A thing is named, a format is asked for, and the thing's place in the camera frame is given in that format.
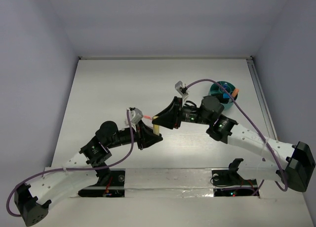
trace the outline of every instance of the green cup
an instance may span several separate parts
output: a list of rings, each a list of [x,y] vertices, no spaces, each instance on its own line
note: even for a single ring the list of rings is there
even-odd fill
[[[229,83],[229,82],[227,82],[227,81],[222,81],[221,80],[221,81],[218,81],[217,83],[219,83],[224,88],[226,87],[225,89],[230,94],[232,94],[233,91],[235,90],[234,85]],[[208,95],[215,96],[215,95],[220,95],[220,94],[223,95],[223,94],[225,94],[225,92],[218,85],[212,84],[212,86],[211,86],[211,88],[210,88],[210,90],[208,92]],[[225,103],[225,102],[221,101],[221,104],[224,106],[224,110],[228,110],[228,109],[230,109],[233,106],[234,103],[232,101],[230,103],[227,103],[227,102]]]

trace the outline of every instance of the gray wall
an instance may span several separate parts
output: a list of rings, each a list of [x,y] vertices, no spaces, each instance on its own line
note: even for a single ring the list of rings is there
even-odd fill
[[[51,0],[80,56],[249,56],[287,0]]]
[[[0,226],[24,226],[6,197],[50,165],[77,62],[49,0],[0,0]]]
[[[316,157],[316,0],[289,0],[255,56],[281,141],[310,145]],[[305,199],[316,224],[316,175]]]

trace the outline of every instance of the white wall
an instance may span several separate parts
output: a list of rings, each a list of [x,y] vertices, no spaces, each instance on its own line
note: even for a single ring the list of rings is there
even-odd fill
[[[0,226],[25,226],[6,197],[50,165],[77,62],[49,0],[0,0]]]
[[[310,145],[316,158],[316,0],[289,0],[255,56],[281,141]],[[305,194],[316,224],[316,170]]]
[[[51,0],[80,56],[249,56],[287,0]]]

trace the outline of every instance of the white table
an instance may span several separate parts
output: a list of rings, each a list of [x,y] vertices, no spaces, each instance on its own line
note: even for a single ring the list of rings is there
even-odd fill
[[[103,121],[113,120],[119,128],[126,127],[128,107],[155,115],[174,96],[179,96],[174,89],[177,81],[189,84],[202,78],[226,80],[238,87],[237,102],[268,135],[246,60],[80,60],[52,167],[59,167],[72,157],[94,136]],[[208,82],[193,86],[189,99],[199,105],[210,86]],[[252,129],[236,107],[224,114]],[[161,128],[163,142],[143,151],[136,147],[116,168],[227,167],[239,157],[249,166],[260,161],[260,157],[246,150],[213,141],[205,131],[206,126],[185,123],[178,130]],[[124,157],[129,148],[126,145],[111,149],[113,156],[107,164]],[[260,199],[146,194],[68,198],[37,226],[313,226],[301,193],[292,190],[283,193],[273,182],[266,182],[260,194]]]

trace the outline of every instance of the teal bowl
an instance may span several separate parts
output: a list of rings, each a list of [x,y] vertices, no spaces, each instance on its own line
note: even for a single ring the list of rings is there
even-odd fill
[[[217,83],[219,83],[221,86],[225,85],[226,86],[225,89],[230,94],[232,94],[232,92],[235,90],[234,85],[229,83],[229,82],[227,82],[227,81],[218,81]],[[210,90],[208,92],[208,95],[215,95],[215,94],[219,94],[219,93],[220,94],[224,94],[225,92],[221,88],[219,88],[218,85],[212,84],[212,86],[211,86],[211,88],[210,88]],[[224,110],[228,110],[228,109],[230,109],[233,106],[234,103],[231,101],[230,103],[227,103],[227,104],[224,104],[224,103],[221,103],[221,104],[224,106]]]

